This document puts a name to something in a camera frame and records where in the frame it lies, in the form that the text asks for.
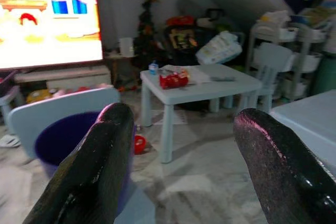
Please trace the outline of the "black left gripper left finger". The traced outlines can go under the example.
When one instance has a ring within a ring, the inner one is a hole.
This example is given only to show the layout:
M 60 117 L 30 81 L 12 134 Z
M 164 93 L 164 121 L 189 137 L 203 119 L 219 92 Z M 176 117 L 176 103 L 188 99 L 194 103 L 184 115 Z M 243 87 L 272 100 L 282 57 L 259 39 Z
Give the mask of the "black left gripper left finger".
M 108 105 L 60 163 L 23 222 L 114 223 L 133 155 L 133 112 L 124 103 Z

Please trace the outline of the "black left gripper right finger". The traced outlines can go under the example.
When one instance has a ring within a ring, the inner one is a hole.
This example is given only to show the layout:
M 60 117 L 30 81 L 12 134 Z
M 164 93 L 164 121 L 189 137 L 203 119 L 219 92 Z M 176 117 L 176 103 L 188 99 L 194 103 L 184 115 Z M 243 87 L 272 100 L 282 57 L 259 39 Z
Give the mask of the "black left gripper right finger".
M 248 108 L 234 137 L 268 223 L 335 223 L 335 177 L 291 128 Z

